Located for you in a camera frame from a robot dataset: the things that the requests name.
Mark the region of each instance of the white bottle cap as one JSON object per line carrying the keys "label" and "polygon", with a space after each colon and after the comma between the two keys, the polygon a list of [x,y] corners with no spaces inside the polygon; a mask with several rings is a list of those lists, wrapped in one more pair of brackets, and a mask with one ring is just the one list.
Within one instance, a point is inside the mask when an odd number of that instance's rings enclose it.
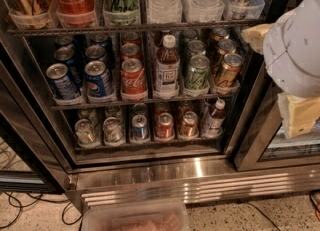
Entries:
{"label": "white bottle cap", "polygon": [[173,48],[176,46],[176,38],[173,35],[165,35],[163,37],[163,46],[166,48]]}
{"label": "white bottle cap", "polygon": [[220,110],[224,109],[225,105],[226,105],[226,102],[223,99],[218,99],[215,104],[216,108]]}

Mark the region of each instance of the speckled floor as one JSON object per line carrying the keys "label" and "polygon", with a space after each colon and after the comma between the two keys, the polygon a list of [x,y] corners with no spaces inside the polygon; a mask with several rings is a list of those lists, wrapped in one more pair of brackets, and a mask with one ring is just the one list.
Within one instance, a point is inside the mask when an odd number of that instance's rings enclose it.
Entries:
{"label": "speckled floor", "polygon": [[[23,205],[33,202],[33,199],[25,194],[14,193],[14,196]],[[66,199],[63,195],[45,195],[43,198],[49,200]],[[247,202],[262,210],[277,225],[278,229]],[[80,226],[79,222],[71,226],[62,222],[61,216],[66,205],[67,203],[52,204],[40,201],[25,208],[16,223],[4,230],[77,231]],[[8,196],[4,193],[0,195],[0,209],[0,226],[8,224],[18,213],[17,208],[9,205]],[[308,193],[257,198],[250,201],[223,201],[188,205],[187,212],[190,231],[320,230],[320,221],[309,202]],[[77,210],[71,207],[65,215],[65,221],[73,222],[79,216]]]}

